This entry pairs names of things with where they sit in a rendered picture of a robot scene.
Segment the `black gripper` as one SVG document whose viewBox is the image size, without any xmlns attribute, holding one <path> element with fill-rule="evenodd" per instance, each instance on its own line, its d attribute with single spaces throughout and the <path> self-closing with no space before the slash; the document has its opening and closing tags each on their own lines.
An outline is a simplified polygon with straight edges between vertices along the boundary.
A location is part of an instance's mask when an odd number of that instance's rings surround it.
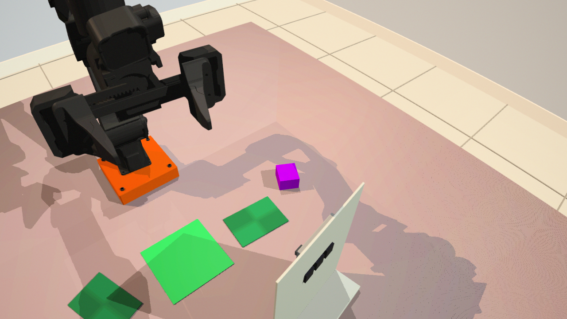
<svg viewBox="0 0 567 319">
<path fill-rule="evenodd" d="M 91 154 L 119 166 L 111 140 L 97 118 L 115 113 L 119 122 L 161 109 L 161 104 L 186 97 L 190 113 L 211 130 L 209 109 L 225 97 L 221 53 L 210 44 L 178 55 L 181 74 L 159 80 L 149 59 L 113 71 L 102 70 L 93 56 L 93 70 L 101 91 L 86 96 L 72 86 L 33 96 L 30 108 L 55 157 Z M 105 78 L 116 75 L 108 86 Z"/>
</svg>

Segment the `purple rectangular block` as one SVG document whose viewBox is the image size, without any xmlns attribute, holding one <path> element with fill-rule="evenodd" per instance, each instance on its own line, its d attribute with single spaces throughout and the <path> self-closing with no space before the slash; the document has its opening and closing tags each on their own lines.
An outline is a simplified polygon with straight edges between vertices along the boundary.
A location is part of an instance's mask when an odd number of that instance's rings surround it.
<svg viewBox="0 0 567 319">
<path fill-rule="evenodd" d="M 276 165 L 276 177 L 279 190 L 299 188 L 299 175 L 295 163 Z"/>
</svg>

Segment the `pale grey panel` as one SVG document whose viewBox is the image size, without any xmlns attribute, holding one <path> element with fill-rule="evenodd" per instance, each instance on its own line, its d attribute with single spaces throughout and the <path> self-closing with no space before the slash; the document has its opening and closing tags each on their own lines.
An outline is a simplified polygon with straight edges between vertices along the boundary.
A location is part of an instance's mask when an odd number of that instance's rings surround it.
<svg viewBox="0 0 567 319">
<path fill-rule="evenodd" d="M 275 284 L 273 319 L 339 319 L 360 285 L 336 270 L 362 183 L 303 244 Z"/>
</svg>

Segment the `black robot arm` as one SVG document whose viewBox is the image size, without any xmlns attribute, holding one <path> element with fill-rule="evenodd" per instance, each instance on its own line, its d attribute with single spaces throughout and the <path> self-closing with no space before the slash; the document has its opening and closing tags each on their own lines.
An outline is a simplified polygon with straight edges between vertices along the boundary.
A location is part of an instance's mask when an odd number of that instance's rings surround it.
<svg viewBox="0 0 567 319">
<path fill-rule="evenodd" d="M 48 0 L 67 35 L 77 61 L 87 67 L 95 91 L 101 91 L 94 76 L 93 56 L 100 57 L 100 71 L 113 71 L 149 59 L 163 67 L 152 44 L 164 37 L 161 16 L 150 5 L 125 5 L 125 0 Z M 140 140 L 148 138 L 147 117 L 140 115 L 119 122 L 115 113 L 98 118 L 115 147 L 121 175 L 151 165 Z"/>
</svg>

